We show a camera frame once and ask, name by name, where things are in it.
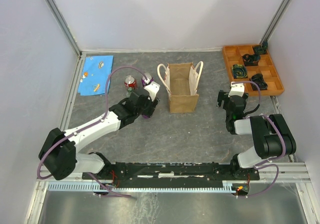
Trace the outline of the red soda can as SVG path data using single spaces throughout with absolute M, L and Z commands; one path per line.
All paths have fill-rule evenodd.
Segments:
M 127 89 L 128 88 L 133 88 L 133 89 L 138 88 L 137 81 L 136 81 L 135 77 L 133 77 L 132 75 L 128 75 L 125 77 L 124 85 Z

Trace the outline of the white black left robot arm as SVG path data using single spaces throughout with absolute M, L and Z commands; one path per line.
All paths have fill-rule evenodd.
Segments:
M 62 180 L 72 173 L 92 173 L 100 179 L 110 175 L 110 162 L 101 153 L 81 154 L 80 151 L 103 137 L 118 131 L 139 117 L 151 117 L 159 99 L 160 87 L 151 83 L 134 90 L 128 98 L 109 107 L 99 116 L 81 126 L 62 131 L 52 129 L 39 152 L 40 166 L 49 171 L 49 176 Z

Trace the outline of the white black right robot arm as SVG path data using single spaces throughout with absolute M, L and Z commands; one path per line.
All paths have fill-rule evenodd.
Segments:
M 250 135 L 253 140 L 253 146 L 234 155 L 229 165 L 216 166 L 215 174 L 225 179 L 259 180 L 258 167 L 294 154 L 297 148 L 296 141 L 281 114 L 249 116 L 258 107 L 245 112 L 248 96 L 248 93 L 237 95 L 223 90 L 218 93 L 217 106 L 226 111 L 227 131 L 232 135 Z

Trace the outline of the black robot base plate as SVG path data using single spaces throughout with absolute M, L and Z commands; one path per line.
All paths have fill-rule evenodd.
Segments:
M 230 164 L 205 163 L 132 163 L 108 164 L 98 180 L 111 180 L 119 188 L 208 188 L 222 187 L 223 181 L 259 180 L 254 168 L 241 168 L 236 161 Z

